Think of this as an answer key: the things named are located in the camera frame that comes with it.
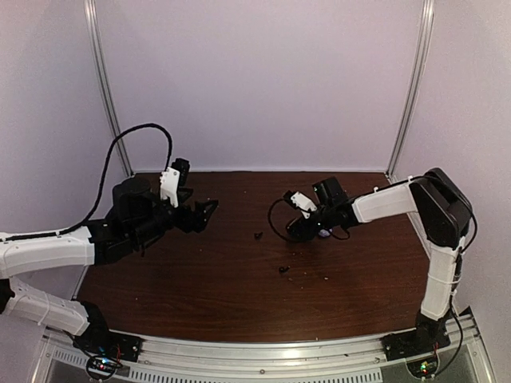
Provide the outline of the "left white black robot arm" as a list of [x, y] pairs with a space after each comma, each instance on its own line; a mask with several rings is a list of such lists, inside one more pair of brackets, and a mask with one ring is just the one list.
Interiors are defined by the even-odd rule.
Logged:
[[113, 206], [103, 219], [77, 229], [1, 238], [1, 313], [61, 330], [83, 349], [107, 354], [118, 346], [101, 310], [91, 302], [65, 300], [29, 286], [20, 274], [66, 266], [114, 264], [144, 252], [173, 228], [202, 232], [216, 210], [215, 199], [185, 204], [192, 189], [162, 182], [160, 193], [143, 178], [113, 188]]

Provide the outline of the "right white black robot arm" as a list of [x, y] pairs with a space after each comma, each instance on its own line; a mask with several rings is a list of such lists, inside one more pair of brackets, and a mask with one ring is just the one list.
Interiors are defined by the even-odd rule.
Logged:
[[352, 227], [396, 215], [418, 214], [426, 234], [430, 260], [426, 291], [415, 327], [382, 339], [388, 359], [432, 353], [449, 345], [446, 321], [452, 317], [453, 297], [460, 277], [462, 257], [475, 228], [472, 206], [452, 180], [440, 169], [364, 195], [350, 197], [334, 177], [314, 184], [317, 199], [299, 191], [287, 191], [283, 200], [301, 216], [286, 227], [294, 242], [312, 240], [321, 231]]

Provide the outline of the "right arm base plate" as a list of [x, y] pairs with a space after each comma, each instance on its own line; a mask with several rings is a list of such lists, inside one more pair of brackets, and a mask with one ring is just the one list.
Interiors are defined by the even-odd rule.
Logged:
[[416, 330], [403, 333], [393, 333], [381, 339], [383, 351], [388, 361], [415, 357], [424, 353], [433, 353], [435, 347], [447, 347], [451, 344], [446, 335], [439, 335], [436, 339], [421, 339]]

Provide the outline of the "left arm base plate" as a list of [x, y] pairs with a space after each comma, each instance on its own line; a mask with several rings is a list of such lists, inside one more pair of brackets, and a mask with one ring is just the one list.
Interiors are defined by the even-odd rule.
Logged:
[[73, 345], [91, 355], [101, 355], [115, 361], [138, 362], [142, 339], [137, 336], [112, 332], [106, 341], [95, 345], [83, 337], [73, 336]]

